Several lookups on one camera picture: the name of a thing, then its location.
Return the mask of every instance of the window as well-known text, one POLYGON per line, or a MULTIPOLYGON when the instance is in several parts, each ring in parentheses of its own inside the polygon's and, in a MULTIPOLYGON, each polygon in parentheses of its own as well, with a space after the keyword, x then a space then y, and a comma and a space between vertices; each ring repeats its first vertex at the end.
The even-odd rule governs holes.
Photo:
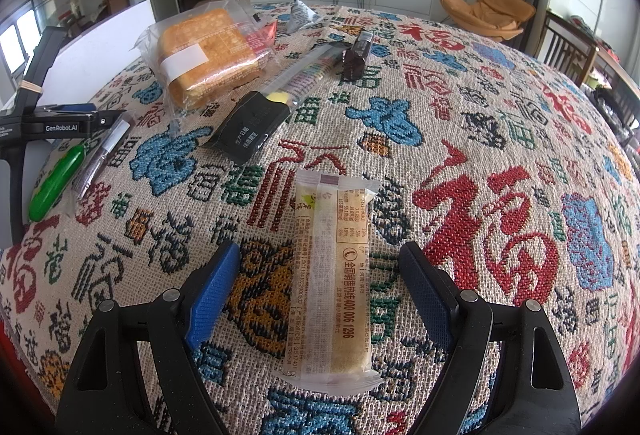
POLYGON ((2 53, 4 54, 6 64, 13 74, 24 63, 24 56, 22 55, 22 48, 18 40, 18 33, 15 31, 15 25, 9 27, 0 35, 0 46, 2 46, 2 53))
POLYGON ((40 42, 41 37, 38 24, 36 24, 36 14, 33 9, 25 12, 18 18, 18 31, 20 32, 22 44, 24 45, 27 56, 31 56, 36 45, 40 42))
POLYGON ((47 25, 65 25, 70 0, 29 0, 0 24, 0 48, 14 79, 19 80, 47 25))

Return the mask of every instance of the cracker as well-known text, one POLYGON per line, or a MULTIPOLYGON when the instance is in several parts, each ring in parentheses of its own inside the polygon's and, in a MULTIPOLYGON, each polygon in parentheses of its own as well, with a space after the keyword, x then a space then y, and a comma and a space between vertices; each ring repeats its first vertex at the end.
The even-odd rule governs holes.
POLYGON ((158 42, 159 62, 194 44, 208 60, 169 83, 169 94, 181 108, 202 107, 261 73, 254 50, 226 9, 213 9, 165 30, 158 42))

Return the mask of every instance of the white label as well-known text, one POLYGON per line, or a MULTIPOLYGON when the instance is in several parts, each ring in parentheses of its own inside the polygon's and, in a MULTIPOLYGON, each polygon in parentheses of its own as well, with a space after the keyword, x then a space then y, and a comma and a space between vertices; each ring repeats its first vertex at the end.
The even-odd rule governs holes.
POLYGON ((113 150, 113 148, 115 148, 115 146, 118 144, 118 141, 123 138, 130 127, 131 125, 129 124, 129 122, 127 122, 126 120, 121 120, 121 122, 119 122, 114 128, 111 128, 109 135, 102 142, 101 146, 107 152, 110 152, 111 150, 113 150))
POLYGON ((204 54, 200 45, 196 43, 175 54, 171 54, 160 63, 160 71, 166 77, 166 82, 171 83, 175 78, 207 61, 209 61, 209 58, 204 54))
POLYGON ((360 32, 358 41, 372 41, 372 40, 373 40, 372 32, 369 32, 368 30, 363 30, 360 32))

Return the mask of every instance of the black snack package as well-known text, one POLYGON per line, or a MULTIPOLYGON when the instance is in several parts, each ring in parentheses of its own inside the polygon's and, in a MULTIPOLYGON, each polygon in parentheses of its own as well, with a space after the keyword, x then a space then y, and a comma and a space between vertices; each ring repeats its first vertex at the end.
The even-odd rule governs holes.
POLYGON ((289 117, 288 105, 248 92, 238 101, 204 146, 222 150, 236 164, 244 164, 289 117))
POLYGON ((347 81, 355 81, 362 78, 364 69, 367 66, 367 57, 371 51, 371 43, 373 42, 373 33, 368 30, 361 30, 356 43, 345 51, 344 71, 342 77, 347 81))

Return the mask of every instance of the green object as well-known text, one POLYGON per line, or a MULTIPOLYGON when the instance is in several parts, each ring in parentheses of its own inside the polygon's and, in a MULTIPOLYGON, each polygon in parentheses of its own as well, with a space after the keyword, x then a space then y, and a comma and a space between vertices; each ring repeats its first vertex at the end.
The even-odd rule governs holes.
POLYGON ((49 213, 51 206, 62 194, 66 183, 71 180, 74 173, 84 161, 84 146, 77 144, 69 149, 62 157, 49 176, 45 179, 29 205, 29 219, 32 222, 40 222, 49 213))
POLYGON ((584 82, 593 90, 597 89, 598 85, 600 85, 600 81, 594 76, 587 76, 584 82))

